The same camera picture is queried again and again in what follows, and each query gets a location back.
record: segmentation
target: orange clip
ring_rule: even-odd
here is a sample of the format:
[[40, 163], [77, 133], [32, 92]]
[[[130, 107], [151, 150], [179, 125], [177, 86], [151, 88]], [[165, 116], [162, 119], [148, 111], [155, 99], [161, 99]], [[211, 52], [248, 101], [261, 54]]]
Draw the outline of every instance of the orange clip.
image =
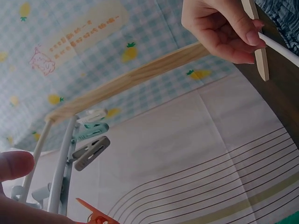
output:
[[109, 216], [105, 215], [103, 212], [100, 212], [90, 204], [86, 203], [80, 198], [76, 198], [76, 200], [83, 205], [84, 207], [88, 208], [92, 211], [92, 216], [88, 224], [103, 224], [104, 222], [108, 222], [108, 224], [120, 224], [119, 222], [115, 221], [114, 219], [110, 218]]

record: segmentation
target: hand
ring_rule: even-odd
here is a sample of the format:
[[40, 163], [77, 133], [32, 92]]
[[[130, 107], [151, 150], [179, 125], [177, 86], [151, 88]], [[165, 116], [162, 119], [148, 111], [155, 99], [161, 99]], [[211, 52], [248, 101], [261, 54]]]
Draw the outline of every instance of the hand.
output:
[[264, 26], [245, 13], [240, 0], [184, 0], [182, 24], [213, 55], [233, 63], [254, 64], [255, 50], [265, 48], [258, 36]]
[[33, 156], [28, 152], [0, 153], [0, 220], [2, 224], [75, 224], [67, 217], [34, 209], [10, 198], [3, 193], [2, 182], [14, 180], [30, 173]]

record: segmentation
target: checkered fabric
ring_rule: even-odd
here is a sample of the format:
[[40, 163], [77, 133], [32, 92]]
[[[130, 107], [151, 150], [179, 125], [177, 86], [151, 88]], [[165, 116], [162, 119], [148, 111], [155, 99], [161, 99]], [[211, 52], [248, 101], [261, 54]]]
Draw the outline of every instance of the checkered fabric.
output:
[[[2, 149], [13, 146], [34, 150], [36, 136], [33, 133], [41, 133], [44, 116], [63, 105], [63, 102], [49, 104], [49, 94], [57, 94], [65, 102], [72, 100], [125, 72], [196, 41], [180, 24], [181, 0], [122, 0], [130, 16], [126, 26], [44, 77], [28, 63], [34, 48], [101, 1], [28, 0], [26, 2], [31, 9], [25, 22], [20, 20], [19, 15], [23, 1], [0, 1], [0, 52], [7, 52], [6, 60], [0, 63]], [[138, 56], [135, 60], [122, 63], [121, 55], [129, 42], [136, 43]], [[113, 126], [218, 80], [234, 69], [231, 63], [207, 56], [131, 88], [93, 108], [120, 108], [121, 113], [105, 120]], [[189, 70], [211, 70], [212, 73], [204, 79], [193, 80], [186, 76]], [[11, 106], [12, 96], [17, 96], [17, 106]], [[65, 121], [52, 127], [44, 151], [60, 148], [67, 123]]]

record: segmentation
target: pink cartoon character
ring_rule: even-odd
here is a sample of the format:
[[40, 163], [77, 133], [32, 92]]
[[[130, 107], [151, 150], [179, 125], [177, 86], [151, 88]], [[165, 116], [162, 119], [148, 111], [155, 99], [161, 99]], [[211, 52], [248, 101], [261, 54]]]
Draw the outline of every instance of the pink cartoon character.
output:
[[37, 48], [35, 48], [35, 53], [29, 61], [29, 64], [32, 65], [33, 69], [38, 68], [44, 76], [55, 70], [55, 62], [45, 54], [41, 53]]

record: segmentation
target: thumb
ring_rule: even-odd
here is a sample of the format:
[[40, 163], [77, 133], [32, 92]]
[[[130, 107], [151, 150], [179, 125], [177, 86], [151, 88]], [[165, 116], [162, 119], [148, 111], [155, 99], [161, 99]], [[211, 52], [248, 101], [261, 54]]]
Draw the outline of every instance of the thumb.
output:
[[23, 177], [30, 173], [33, 166], [33, 156], [28, 152], [0, 153], [0, 182]]
[[213, 1], [217, 9], [229, 22], [234, 31], [248, 45], [257, 46], [263, 41], [259, 38], [257, 28], [244, 11], [239, 0]]

